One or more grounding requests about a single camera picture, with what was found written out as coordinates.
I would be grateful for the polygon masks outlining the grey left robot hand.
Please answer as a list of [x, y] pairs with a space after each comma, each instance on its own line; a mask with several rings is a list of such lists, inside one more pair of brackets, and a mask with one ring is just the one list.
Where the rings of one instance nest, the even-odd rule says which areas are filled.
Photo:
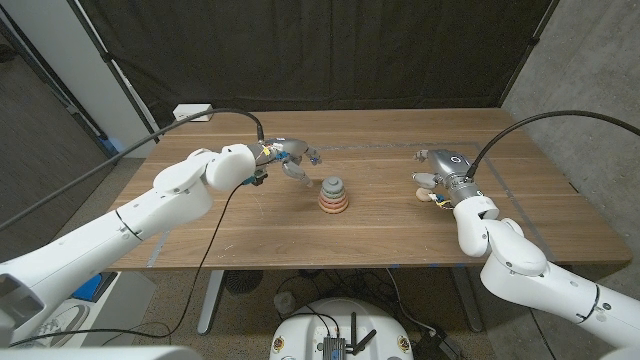
[[300, 167], [302, 158], [306, 156], [313, 166], [322, 163], [319, 152], [307, 142], [295, 138], [272, 138], [257, 144], [252, 152], [256, 162], [256, 178], [261, 182], [267, 176], [267, 166], [280, 163], [282, 171], [290, 178], [296, 179], [307, 187], [313, 181]]

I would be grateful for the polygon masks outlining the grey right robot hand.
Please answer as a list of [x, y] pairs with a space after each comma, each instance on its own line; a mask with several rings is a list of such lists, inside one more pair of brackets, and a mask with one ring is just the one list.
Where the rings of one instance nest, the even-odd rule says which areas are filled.
[[414, 172], [414, 182], [425, 189], [441, 185], [447, 190], [453, 206], [468, 198], [483, 196], [477, 184], [466, 176], [471, 164], [461, 153], [446, 149], [420, 150], [414, 159], [427, 162], [431, 169], [430, 172]]

